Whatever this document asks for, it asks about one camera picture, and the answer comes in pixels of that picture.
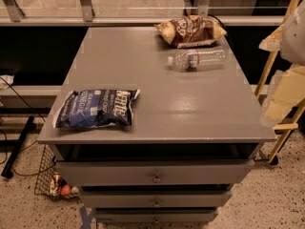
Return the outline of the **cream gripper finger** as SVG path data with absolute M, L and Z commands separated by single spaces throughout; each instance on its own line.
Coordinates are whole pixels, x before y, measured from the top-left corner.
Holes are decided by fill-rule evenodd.
M 267 122 L 281 122 L 305 98 L 305 67 L 292 65 L 283 72 L 277 70 L 263 102 L 263 118 Z

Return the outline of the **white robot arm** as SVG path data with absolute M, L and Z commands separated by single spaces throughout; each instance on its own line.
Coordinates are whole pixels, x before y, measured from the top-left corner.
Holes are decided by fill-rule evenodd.
M 289 70 L 275 73 L 271 94 L 264 103 L 264 117 L 279 123 L 305 98 L 305 1 L 261 41 L 259 48 L 268 52 L 279 50 L 281 58 L 292 64 Z

